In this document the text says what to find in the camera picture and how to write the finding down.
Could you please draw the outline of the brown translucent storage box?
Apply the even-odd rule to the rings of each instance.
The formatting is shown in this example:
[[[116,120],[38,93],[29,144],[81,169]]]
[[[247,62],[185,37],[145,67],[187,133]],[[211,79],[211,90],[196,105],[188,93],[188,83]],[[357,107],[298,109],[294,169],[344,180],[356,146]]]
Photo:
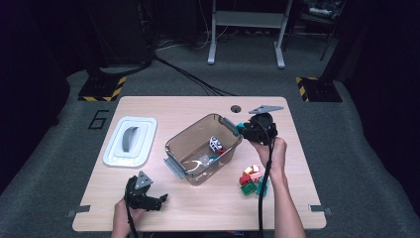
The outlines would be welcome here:
[[[209,140],[215,136],[226,152],[214,153]],[[236,126],[226,117],[212,113],[193,123],[165,144],[167,158],[164,160],[172,172],[191,185],[201,185],[228,164],[243,137]],[[209,158],[216,156],[210,163]]]

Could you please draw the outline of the grey tape strip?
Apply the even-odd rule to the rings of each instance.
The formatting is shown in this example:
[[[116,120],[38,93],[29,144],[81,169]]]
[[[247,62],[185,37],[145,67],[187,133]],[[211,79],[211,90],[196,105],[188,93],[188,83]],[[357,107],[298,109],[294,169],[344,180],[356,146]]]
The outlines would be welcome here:
[[[332,215],[333,211],[331,208],[329,207],[324,207],[323,205],[315,205],[315,204],[310,204],[309,205],[309,210],[312,212],[323,212],[326,216]]]
[[[73,209],[70,209],[67,213],[66,213],[66,217],[74,217],[77,213],[82,213],[82,212],[89,212],[90,210],[90,205],[81,205],[81,206],[77,206]]]

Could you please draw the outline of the pile of coloured toy bricks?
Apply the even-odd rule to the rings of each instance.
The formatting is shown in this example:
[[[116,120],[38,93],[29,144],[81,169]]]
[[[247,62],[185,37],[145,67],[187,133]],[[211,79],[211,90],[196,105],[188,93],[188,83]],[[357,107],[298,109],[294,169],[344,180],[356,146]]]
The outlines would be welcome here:
[[[262,194],[266,196],[268,180],[263,182],[263,170],[259,165],[251,165],[253,173],[250,175],[241,175],[239,178],[239,184],[243,195],[250,195],[255,193],[257,195]]]

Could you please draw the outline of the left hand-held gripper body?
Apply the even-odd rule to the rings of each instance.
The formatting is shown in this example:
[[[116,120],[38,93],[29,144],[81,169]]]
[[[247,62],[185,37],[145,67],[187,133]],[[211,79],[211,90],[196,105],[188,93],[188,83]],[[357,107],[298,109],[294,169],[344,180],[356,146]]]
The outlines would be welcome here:
[[[125,188],[124,199],[133,209],[152,209],[153,200],[147,196],[153,180],[149,178],[143,171],[139,171],[137,176],[131,177]]]

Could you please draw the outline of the person's right hand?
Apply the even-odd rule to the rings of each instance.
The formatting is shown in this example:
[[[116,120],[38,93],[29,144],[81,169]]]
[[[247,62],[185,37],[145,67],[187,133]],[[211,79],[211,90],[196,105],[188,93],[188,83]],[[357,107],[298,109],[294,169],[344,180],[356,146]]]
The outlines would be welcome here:
[[[265,168],[267,168],[267,163],[271,162],[269,170],[271,175],[284,174],[287,144],[282,138],[276,137],[271,145],[271,148],[259,143],[253,143],[253,146],[257,150],[260,160]]]

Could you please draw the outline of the dark curtain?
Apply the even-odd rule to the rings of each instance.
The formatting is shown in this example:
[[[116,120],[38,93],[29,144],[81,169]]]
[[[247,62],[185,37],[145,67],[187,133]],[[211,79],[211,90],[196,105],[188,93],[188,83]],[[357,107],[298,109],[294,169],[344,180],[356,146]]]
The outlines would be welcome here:
[[[351,14],[363,36],[345,82],[364,135],[420,215],[420,0],[359,0]]]
[[[63,0],[0,0],[0,194],[67,100],[70,40]]]

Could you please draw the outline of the dark equipment cabinet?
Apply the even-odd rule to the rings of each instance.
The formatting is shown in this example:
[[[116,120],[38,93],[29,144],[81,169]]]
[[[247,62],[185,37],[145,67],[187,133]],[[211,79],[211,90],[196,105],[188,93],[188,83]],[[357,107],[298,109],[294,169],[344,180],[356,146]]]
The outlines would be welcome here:
[[[107,65],[152,63],[141,3],[141,0],[84,0]]]

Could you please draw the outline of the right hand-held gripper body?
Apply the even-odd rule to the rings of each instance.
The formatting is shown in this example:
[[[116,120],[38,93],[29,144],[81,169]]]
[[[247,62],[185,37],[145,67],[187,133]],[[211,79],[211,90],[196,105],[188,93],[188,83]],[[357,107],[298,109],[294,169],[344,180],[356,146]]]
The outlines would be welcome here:
[[[252,133],[252,138],[248,140],[265,146],[269,145],[277,136],[276,124],[273,122],[270,112],[282,109],[282,106],[261,105],[251,110],[252,117],[249,122],[253,124],[254,128],[249,130]]]

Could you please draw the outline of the person's left hand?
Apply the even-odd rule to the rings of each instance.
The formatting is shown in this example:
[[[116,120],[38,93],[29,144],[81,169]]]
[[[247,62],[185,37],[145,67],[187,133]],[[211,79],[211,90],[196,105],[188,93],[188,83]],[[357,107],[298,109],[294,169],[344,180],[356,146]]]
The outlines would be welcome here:
[[[142,209],[127,208],[125,200],[121,199],[114,206],[113,231],[131,232],[127,210],[130,210],[135,223],[140,221],[140,218],[144,213]]]

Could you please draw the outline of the striped black base plate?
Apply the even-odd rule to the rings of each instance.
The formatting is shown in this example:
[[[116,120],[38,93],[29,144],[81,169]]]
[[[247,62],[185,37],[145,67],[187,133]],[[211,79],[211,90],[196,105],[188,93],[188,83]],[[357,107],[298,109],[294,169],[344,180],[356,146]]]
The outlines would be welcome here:
[[[317,77],[296,77],[300,96],[304,102],[342,102],[333,82],[324,82]]]
[[[126,77],[102,75],[89,77],[78,93],[82,101],[115,101],[122,91]]]

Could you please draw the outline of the grey metal stand frame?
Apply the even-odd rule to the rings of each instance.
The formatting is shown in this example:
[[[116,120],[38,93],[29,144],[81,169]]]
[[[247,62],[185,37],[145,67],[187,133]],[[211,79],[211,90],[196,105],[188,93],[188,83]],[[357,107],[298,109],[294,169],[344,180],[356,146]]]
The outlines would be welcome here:
[[[273,48],[277,67],[285,69],[285,62],[281,47],[292,2],[293,0],[286,0],[285,9],[282,13],[261,13],[221,11],[217,9],[217,0],[212,0],[211,43],[207,63],[209,65],[213,65],[215,63],[217,51],[216,29],[218,26],[265,28],[279,30],[278,39],[273,43]]]

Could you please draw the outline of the white toy car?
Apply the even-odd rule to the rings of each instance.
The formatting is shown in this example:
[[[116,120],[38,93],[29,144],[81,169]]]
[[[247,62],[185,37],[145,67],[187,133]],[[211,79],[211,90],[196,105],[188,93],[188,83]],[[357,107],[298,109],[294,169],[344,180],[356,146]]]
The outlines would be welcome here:
[[[221,142],[215,136],[210,138],[209,147],[214,153],[219,153],[223,149]]]

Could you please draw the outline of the white lid with grey handle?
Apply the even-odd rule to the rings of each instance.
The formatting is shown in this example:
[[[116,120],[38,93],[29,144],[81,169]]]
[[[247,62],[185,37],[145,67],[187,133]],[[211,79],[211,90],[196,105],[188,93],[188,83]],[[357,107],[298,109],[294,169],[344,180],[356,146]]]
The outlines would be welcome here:
[[[157,130],[152,117],[125,116],[109,140],[103,162],[110,167],[139,168],[148,160]]]

